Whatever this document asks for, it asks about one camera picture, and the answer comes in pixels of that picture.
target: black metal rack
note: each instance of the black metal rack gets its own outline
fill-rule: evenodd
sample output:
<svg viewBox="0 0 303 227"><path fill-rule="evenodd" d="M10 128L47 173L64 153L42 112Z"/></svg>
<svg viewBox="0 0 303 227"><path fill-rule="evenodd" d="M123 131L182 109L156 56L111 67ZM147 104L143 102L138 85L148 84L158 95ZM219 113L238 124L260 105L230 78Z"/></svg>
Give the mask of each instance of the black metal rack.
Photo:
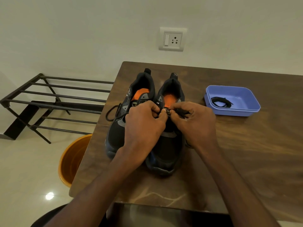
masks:
<svg viewBox="0 0 303 227"><path fill-rule="evenodd" d="M5 107L10 113L12 113L14 116L17 117L15 123L21 122L23 125L23 128L25 126L28 126L29 129L34 131L36 134L38 134L41 138L43 138L48 143L51 143L46 137L44 137L40 132L37 131L37 128L43 128L43 129L49 129L49 130L56 130L56 131L64 131L64 132L70 132L70 133L77 133L77 134L89 134L86 132L81 131L73 131L73 130L66 130L66 129L59 129L59 128L53 128L53 127L45 127L40 126L41 123L45 119L54 119L54 120L62 120L62 121L70 121L70 122L81 122L81 123L90 123L90 124L97 124L96 122L90 122L90 121L83 121L83 120L75 120L75 119L64 119L64 118L55 118L55 117L49 117L50 113L54 109L58 110L65 110L69 115L69 111L79 111L79 112L86 112L86 113L93 113L93 114L101 114L101 111L103 109L103 105L95 105L95 104L82 104L82 103L66 103L62 102L60 100L61 98L69 98L69 99L81 99L81 100L88 100L88 101L94 101L94 102L102 102L105 103L106 100L103 99L92 99L92 98L85 98L85 97L78 97L78 96L68 96L68 95L59 95L56 94L53 90L53 87L57 88L67 88L67 89L76 89L76 90L86 90L86 91L96 91L96 92L107 92L109 93L109 90L102 90L102 89L93 89L93 88L83 88L83 87L71 87L71 86L64 86L64 85L54 85L49 84L47 79L55 79L55 80L69 80L69 81L80 81L80 82L90 82L90 83L99 83L99 84L113 84L114 82L108 82L108 81L99 81L99 80L83 80L83 79L73 79L73 78L63 78L63 77L54 77L54 76L45 76L42 73L38 74L25 84L23 84L21 87L17 88L15 91L4 97L2 100L0 100L0 103L3 107ZM37 83L38 80L43 80L45 84ZM36 92L36 91L26 91L27 88L29 88L32 85L38 85L38 86L46 86L48 87L52 93L43 93L43 92ZM44 96L54 96L56 98L55 102L41 102L41 101L22 101L22 100L15 100L14 98L18 96L21 93L28 93L28 94L35 94L35 95L44 95ZM10 108L10 102L12 103L23 103L28 104L29 106L32 105L35 107L35 112L39 108L47 108L48 110L35 122L35 124L30 125L28 124L29 118L24 119L24 115L22 113L18 115L13 109Z"/></svg>

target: shoe heel tab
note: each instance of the shoe heel tab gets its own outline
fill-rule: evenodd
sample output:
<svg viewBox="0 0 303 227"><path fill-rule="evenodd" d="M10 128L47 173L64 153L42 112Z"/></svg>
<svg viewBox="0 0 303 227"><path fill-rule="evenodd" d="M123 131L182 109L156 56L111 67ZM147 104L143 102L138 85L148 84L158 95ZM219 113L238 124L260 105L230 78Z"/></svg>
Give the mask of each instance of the shoe heel tab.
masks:
<svg viewBox="0 0 303 227"><path fill-rule="evenodd" d="M150 75L152 74L152 72L151 72L151 70L150 70L149 68L145 68L145 69L144 69L144 72L146 72L146 73L148 73L148 74L150 74Z"/></svg>
<svg viewBox="0 0 303 227"><path fill-rule="evenodd" d="M171 76L169 77L170 79L178 79L178 74L177 73L175 73L175 72L172 72L171 73Z"/></svg>

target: sneaker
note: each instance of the sneaker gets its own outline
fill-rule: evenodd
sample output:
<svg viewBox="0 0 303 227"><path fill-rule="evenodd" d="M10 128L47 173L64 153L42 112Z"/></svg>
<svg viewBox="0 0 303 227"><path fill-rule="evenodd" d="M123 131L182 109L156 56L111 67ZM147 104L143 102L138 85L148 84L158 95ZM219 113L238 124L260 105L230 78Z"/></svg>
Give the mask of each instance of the sneaker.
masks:
<svg viewBox="0 0 303 227"><path fill-rule="evenodd" d="M129 109L147 100L153 100L154 97L154 81L151 71L145 68L144 72L139 73L137 79L129 86L123 103L112 107L105 115L107 121L113 121L105 140L105 152L109 158L113 159L118 149L124 145L125 116ZM115 117L109 119L109 113L116 107Z"/></svg>
<svg viewBox="0 0 303 227"><path fill-rule="evenodd" d="M184 100L178 74L172 73L160 88L154 103L162 110ZM169 117L164 132L145 160L147 167L159 175L171 175L181 163L184 144L182 133Z"/></svg>

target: blue plastic container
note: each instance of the blue plastic container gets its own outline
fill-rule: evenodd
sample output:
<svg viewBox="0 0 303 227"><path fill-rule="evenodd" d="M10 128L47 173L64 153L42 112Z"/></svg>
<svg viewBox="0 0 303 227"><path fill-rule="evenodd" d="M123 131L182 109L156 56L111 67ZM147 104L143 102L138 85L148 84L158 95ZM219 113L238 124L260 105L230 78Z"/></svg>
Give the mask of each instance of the blue plastic container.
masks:
<svg viewBox="0 0 303 227"><path fill-rule="evenodd" d="M211 102L212 97L226 98L233 104L230 108L217 107ZM210 85L206 88L204 99L206 106L210 107L216 115L250 116L261 108L252 91L246 87Z"/></svg>

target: electrical outlet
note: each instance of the electrical outlet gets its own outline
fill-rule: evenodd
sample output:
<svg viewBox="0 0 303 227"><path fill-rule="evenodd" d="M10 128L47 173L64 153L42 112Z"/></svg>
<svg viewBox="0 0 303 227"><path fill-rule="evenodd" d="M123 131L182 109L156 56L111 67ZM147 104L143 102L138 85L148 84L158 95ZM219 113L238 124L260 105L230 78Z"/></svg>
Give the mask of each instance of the electrical outlet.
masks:
<svg viewBox="0 0 303 227"><path fill-rule="evenodd" d="M187 29L160 27L159 50L183 51Z"/></svg>

